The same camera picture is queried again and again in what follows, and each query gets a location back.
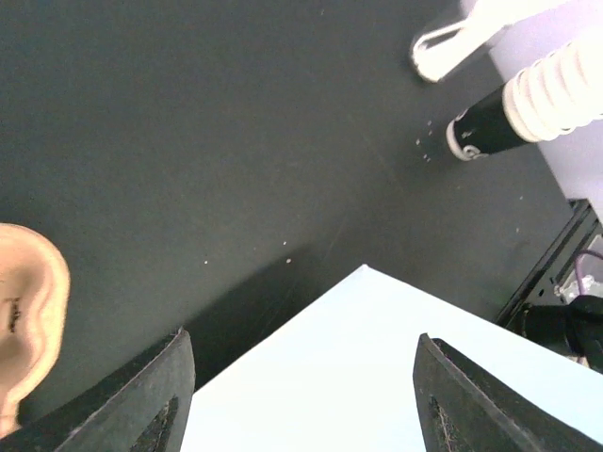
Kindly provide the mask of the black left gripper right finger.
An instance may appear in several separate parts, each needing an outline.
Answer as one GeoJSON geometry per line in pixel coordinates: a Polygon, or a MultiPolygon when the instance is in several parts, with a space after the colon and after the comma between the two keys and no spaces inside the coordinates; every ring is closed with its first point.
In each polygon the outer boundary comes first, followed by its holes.
{"type": "Polygon", "coordinates": [[[419,336],[413,370],[428,451],[600,451],[447,342],[419,336]]]}

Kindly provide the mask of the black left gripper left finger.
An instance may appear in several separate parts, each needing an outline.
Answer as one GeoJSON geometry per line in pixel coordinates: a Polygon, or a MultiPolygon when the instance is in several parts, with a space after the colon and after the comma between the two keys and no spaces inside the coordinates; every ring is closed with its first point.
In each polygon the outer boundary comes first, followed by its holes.
{"type": "Polygon", "coordinates": [[[3,451],[178,451],[195,384],[179,329],[64,406],[1,440],[3,451]]]}

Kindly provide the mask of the light blue paper bag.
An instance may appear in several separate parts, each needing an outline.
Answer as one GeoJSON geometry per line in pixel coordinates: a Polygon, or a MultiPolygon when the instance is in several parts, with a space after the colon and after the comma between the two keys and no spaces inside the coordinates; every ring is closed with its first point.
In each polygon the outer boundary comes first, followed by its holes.
{"type": "Polygon", "coordinates": [[[186,451],[420,451],[413,368],[440,338],[594,440],[602,377],[361,266],[197,391],[186,451]]]}

